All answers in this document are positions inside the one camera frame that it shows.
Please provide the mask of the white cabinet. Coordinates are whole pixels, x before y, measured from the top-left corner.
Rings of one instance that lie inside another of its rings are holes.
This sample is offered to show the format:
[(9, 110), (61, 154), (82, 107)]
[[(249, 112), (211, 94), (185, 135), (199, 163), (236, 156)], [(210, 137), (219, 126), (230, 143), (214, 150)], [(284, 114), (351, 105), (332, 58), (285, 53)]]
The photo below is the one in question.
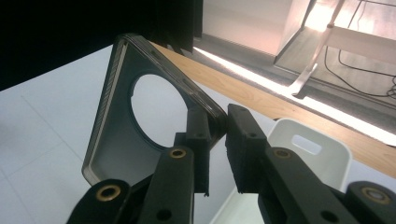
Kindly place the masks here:
[(204, 0), (203, 33), (277, 56), (300, 30), (310, 0)]

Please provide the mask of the white plastic storage bin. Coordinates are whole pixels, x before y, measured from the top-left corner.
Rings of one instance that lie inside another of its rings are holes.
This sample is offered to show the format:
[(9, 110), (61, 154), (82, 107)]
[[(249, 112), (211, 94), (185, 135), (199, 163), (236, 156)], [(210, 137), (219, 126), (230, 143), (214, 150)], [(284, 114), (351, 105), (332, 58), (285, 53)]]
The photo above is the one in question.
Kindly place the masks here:
[[(294, 151), (324, 184), (346, 188), (352, 154), (344, 143), (295, 119), (277, 119), (266, 134), (271, 147)], [(264, 224), (258, 195), (233, 189), (210, 224)]]

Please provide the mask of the grey phone case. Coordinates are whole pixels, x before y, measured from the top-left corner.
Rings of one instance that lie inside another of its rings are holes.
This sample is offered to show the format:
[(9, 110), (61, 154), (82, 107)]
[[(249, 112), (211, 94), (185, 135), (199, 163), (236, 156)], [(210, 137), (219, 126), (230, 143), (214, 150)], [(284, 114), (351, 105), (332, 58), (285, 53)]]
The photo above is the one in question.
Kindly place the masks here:
[(188, 111), (205, 112), (209, 145), (226, 133), (227, 115), (200, 87), (136, 34), (117, 37), (82, 165), (92, 185), (151, 175), (162, 151), (187, 131)]

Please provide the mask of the white table mat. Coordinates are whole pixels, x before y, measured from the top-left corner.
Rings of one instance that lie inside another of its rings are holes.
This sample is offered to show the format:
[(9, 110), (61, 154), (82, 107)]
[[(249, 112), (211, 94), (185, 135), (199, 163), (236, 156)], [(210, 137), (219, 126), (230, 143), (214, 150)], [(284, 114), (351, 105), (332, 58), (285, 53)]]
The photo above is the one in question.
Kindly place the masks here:
[[(100, 49), (0, 91), (0, 224), (65, 224), (88, 190), (81, 167), (110, 54)], [(221, 106), (240, 104), (196, 83)], [(247, 108), (265, 133), (274, 126)]]

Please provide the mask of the wooden table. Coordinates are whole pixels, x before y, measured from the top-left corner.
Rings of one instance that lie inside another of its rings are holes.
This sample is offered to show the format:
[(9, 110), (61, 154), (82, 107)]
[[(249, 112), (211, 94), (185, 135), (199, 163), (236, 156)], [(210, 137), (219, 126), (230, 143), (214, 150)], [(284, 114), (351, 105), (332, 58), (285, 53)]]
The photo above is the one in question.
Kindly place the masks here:
[(289, 89), (202, 49), (195, 51), (237, 74), (231, 77), (170, 49), (157, 46), (193, 81), (219, 92), (270, 119), (297, 119), (342, 142), (353, 158), (396, 178), (396, 135), (310, 97), (300, 100)]

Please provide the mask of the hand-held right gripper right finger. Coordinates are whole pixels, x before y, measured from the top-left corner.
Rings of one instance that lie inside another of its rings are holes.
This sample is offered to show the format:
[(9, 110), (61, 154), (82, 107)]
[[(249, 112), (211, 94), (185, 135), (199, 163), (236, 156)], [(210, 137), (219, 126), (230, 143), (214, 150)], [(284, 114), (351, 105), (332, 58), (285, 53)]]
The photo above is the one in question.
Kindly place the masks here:
[(248, 109), (228, 105), (225, 146), (240, 193), (257, 193), (265, 224), (358, 224), (293, 151), (271, 147)]

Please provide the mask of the white metal desk frame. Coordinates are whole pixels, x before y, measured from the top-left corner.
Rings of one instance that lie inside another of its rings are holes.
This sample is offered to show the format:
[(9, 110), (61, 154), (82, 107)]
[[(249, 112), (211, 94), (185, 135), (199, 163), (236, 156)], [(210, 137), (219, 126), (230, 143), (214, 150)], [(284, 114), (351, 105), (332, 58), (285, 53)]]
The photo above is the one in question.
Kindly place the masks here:
[(345, 50), (366, 58), (374, 59), (383, 63), (396, 65), (396, 40), (382, 36), (361, 33), (359, 31), (338, 27), (335, 25), (336, 18), (346, 0), (338, 0), (332, 17), (326, 29), (320, 35), (313, 56), (304, 68), (303, 72), (289, 86), (290, 94), (296, 96), (311, 77), (317, 67), (319, 54), (324, 47)]

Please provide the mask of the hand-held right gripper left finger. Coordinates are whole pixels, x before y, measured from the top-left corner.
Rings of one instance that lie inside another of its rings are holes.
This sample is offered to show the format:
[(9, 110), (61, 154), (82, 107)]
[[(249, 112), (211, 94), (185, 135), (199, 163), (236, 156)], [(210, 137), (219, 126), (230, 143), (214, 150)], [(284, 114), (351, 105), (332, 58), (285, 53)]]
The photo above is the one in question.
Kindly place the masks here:
[(186, 131), (157, 163), (137, 224), (193, 223), (194, 194), (208, 193), (210, 141), (208, 115), (190, 108)]

